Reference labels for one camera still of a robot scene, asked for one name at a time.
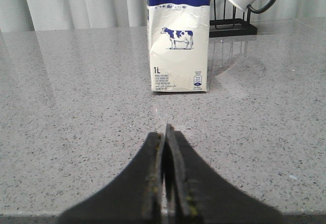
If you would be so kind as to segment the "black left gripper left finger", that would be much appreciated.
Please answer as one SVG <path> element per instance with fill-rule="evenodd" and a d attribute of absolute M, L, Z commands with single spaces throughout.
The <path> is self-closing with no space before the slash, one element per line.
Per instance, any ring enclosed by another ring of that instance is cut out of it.
<path fill-rule="evenodd" d="M 150 132 L 129 165 L 106 187 L 63 212 L 57 223 L 160 223 L 164 139 Z"/>

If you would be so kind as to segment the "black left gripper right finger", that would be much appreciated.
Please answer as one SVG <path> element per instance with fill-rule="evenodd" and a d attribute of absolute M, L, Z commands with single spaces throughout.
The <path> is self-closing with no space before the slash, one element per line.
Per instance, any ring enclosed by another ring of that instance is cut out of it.
<path fill-rule="evenodd" d="M 167 125 L 165 178 L 171 223 L 281 223 L 282 215 L 216 173 Z"/>

